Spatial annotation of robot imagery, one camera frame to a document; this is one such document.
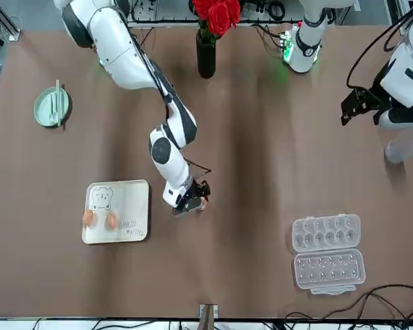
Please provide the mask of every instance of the green light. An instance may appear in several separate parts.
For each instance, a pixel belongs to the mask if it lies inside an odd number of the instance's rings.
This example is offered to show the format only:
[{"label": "green light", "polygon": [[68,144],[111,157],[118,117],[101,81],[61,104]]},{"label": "green light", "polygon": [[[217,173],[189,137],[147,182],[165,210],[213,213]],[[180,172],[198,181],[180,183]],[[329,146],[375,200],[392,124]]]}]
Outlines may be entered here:
[{"label": "green light", "polygon": [[294,51],[294,43],[292,42],[292,35],[289,31],[285,31],[280,36],[283,49],[283,61],[289,63],[292,52]]},{"label": "green light", "polygon": [[294,51],[294,44],[290,43],[283,52],[283,60],[286,63],[289,63],[290,57],[292,56],[292,52]]}]

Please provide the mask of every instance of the cartoon bear drawing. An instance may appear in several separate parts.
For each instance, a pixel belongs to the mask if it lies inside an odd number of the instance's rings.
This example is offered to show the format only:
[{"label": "cartoon bear drawing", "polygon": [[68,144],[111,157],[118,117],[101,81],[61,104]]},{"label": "cartoon bear drawing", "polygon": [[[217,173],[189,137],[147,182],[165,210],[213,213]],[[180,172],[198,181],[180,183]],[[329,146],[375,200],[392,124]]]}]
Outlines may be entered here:
[{"label": "cartoon bear drawing", "polygon": [[92,210],[96,211],[98,208],[110,210],[110,208],[112,208],[112,196],[112,188],[95,188],[92,191],[92,200],[90,204],[92,206]]}]

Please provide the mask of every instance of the white plate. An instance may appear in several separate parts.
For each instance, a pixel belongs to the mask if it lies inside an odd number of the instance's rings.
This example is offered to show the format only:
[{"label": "white plate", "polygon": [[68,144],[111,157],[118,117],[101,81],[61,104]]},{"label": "white plate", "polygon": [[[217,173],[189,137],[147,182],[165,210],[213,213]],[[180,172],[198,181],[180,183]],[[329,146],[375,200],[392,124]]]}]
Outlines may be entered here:
[{"label": "white plate", "polygon": [[[84,243],[142,241],[149,227],[149,184],[145,180],[91,184],[85,197],[86,210],[94,212],[94,221],[83,226]],[[109,213],[118,220],[114,230],[106,225]]]}]

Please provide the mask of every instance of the floor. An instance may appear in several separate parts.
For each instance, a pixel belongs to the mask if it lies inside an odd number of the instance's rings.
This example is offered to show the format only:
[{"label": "floor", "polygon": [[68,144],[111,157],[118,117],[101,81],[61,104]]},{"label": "floor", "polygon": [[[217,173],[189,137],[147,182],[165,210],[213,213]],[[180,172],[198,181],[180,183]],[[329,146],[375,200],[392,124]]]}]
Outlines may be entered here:
[{"label": "floor", "polygon": [[[33,30],[63,30],[61,15],[54,7],[52,0],[0,0],[0,6],[12,18],[12,21],[21,26],[18,19],[23,22],[24,31]],[[0,61],[3,63],[6,57],[7,43],[0,47]]]}]

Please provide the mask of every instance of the brown egg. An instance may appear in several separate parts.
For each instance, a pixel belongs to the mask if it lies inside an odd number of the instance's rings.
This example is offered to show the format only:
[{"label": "brown egg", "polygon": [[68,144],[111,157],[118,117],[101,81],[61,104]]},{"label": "brown egg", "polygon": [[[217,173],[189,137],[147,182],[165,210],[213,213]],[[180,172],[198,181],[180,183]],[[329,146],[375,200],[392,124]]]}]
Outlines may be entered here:
[{"label": "brown egg", "polygon": [[92,210],[86,210],[83,214],[83,225],[90,226],[94,220],[94,213]]},{"label": "brown egg", "polygon": [[105,221],[107,222],[107,225],[110,229],[115,229],[118,226],[118,220],[116,218],[116,215],[114,215],[113,213],[109,213],[106,216]]},{"label": "brown egg", "polygon": [[208,200],[205,197],[200,198],[202,200],[202,206],[200,206],[200,210],[203,211],[208,206]]}]

